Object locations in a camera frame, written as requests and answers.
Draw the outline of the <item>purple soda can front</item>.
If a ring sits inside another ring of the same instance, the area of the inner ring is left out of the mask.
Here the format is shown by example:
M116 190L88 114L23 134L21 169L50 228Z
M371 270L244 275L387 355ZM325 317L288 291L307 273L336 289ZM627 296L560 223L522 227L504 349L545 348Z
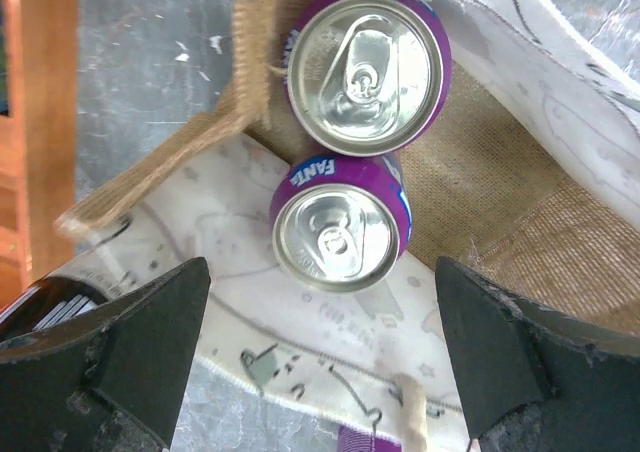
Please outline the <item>purple soda can front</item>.
M341 426L338 430L337 452L401 452L402 447L369 433Z

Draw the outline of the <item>cola glass bottle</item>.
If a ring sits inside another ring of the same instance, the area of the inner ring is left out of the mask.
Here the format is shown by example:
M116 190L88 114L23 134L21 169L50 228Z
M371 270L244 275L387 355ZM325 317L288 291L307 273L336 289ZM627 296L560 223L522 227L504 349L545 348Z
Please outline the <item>cola glass bottle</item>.
M118 291L84 279L64 275L41 278L1 311L1 341L53 327L118 296Z

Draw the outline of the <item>purple soda can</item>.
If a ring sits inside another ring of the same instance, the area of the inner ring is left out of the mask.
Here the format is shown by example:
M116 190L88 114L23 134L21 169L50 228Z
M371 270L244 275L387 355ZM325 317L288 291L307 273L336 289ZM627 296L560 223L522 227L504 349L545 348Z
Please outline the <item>purple soda can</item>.
M314 0L282 52L301 126L355 157L396 151L423 134L444 106L452 63L444 26L424 0Z
M401 452L402 447L369 433L341 426L338 430L337 452Z
M271 200L272 247L305 286L352 293L382 281L406 250L413 219L394 153L313 154L292 165Z

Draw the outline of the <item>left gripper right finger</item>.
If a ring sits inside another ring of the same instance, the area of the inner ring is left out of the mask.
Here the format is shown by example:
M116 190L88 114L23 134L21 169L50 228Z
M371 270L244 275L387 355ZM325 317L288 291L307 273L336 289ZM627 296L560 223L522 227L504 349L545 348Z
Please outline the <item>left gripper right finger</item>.
M638 450L638 338L512 293L449 257L435 280L463 415L482 450Z

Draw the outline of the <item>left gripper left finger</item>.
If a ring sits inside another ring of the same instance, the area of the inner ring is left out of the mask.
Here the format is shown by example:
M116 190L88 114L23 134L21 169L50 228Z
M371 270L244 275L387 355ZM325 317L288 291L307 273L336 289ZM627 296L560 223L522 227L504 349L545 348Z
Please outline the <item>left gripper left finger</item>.
M163 451L211 284L192 258L115 300L1 341L5 451Z

